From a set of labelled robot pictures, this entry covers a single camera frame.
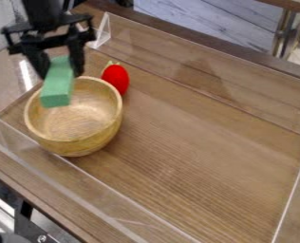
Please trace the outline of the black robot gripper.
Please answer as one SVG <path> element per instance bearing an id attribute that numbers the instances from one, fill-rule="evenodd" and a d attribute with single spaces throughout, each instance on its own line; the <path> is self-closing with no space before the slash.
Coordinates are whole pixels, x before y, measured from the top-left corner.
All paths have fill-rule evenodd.
<path id="1" fill-rule="evenodd" d="M 95 40 L 90 14 L 67 14 L 58 0 L 21 0 L 29 20 L 3 27 L 0 33 L 9 43 L 11 54 L 23 53 L 37 74 L 46 78 L 51 65 L 47 48 L 67 45 L 74 76 L 85 72 L 85 43 Z M 69 32 L 54 37 L 43 34 L 69 26 Z"/>

